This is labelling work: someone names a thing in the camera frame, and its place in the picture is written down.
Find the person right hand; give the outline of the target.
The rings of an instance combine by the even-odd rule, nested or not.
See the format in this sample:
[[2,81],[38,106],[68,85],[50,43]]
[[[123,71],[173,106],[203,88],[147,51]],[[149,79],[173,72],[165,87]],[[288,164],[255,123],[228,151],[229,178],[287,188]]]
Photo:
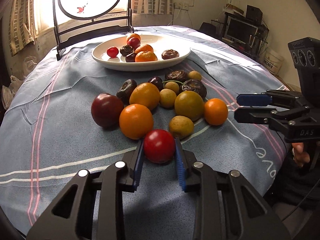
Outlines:
[[303,167],[310,162],[310,155],[304,150],[304,144],[302,142],[293,143],[292,150],[294,161],[299,167]]

